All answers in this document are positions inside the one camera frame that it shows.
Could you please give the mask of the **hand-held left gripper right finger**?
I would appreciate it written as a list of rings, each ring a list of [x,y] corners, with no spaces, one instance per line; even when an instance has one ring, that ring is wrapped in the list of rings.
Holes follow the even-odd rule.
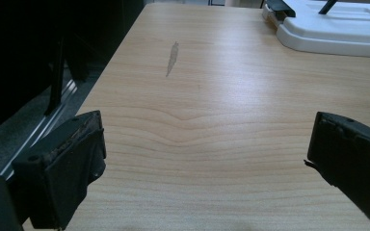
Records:
[[[370,219],[370,127],[342,115],[319,112],[304,163]]]

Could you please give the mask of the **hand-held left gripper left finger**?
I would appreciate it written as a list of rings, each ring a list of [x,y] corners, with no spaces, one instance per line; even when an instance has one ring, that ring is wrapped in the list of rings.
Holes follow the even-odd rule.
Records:
[[[101,113],[67,120],[13,161],[13,176],[24,189],[27,217],[37,229],[66,229],[106,168]]]

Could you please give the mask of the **dark stand leg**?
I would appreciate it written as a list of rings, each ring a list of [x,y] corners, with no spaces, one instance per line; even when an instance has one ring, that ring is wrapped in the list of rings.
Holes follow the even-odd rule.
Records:
[[[58,37],[56,44],[55,60],[53,64],[53,76],[50,87],[49,103],[45,111],[45,115],[49,116],[61,103],[63,90],[63,75],[64,75],[64,43],[63,36]]]

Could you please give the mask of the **white plastic base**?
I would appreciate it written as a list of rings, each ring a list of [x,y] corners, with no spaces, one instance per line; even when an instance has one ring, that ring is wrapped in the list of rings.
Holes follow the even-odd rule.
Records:
[[[265,0],[263,17],[277,27],[277,39],[294,50],[370,57],[370,3],[338,0]]]

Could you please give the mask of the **black rod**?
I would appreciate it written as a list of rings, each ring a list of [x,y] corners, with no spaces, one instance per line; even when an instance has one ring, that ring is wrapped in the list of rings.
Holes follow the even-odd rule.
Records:
[[[327,0],[326,4],[321,8],[319,14],[327,14],[338,0]]]

